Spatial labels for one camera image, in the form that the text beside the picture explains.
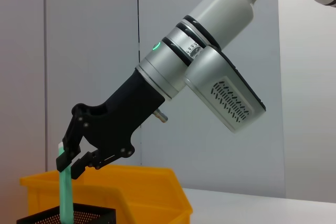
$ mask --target black mesh basket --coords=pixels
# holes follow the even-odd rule
[[[74,204],[74,224],[116,224],[114,209]],[[59,207],[51,208],[27,218],[16,224],[61,224]]]

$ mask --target white wall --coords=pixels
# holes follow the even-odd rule
[[[45,170],[43,0],[0,0],[0,221],[28,214],[19,178]]]
[[[47,0],[48,168],[77,103],[99,105],[132,74],[138,61],[137,0]],[[124,164],[140,164],[140,135]],[[93,151],[83,139],[82,153]]]
[[[141,58],[200,1],[139,0]],[[185,88],[163,104],[166,124],[143,124],[142,164],[173,168],[188,188],[284,197],[278,0],[259,0],[254,22],[224,53],[265,103],[265,116],[233,134]]]
[[[279,0],[288,198],[336,202],[336,8]]]

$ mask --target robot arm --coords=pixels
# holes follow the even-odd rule
[[[222,53],[253,19],[256,0],[203,0],[157,43],[133,75],[102,105],[77,104],[63,138],[65,152],[57,160],[64,170],[80,153],[84,136],[97,148],[71,167],[78,178],[86,166],[100,169],[135,149],[132,133],[187,84],[211,111],[236,132],[261,116],[266,108],[236,67]],[[336,7],[336,0],[316,0]]]

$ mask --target yellow tray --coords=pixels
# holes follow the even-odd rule
[[[59,206],[57,171],[20,179],[28,188],[29,215]],[[74,203],[114,208],[117,224],[189,224],[193,212],[167,168],[108,165],[87,168],[72,181]]]

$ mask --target green indicator light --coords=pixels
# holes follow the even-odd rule
[[[160,46],[161,42],[159,42],[156,46],[153,47],[153,50],[157,49]]]

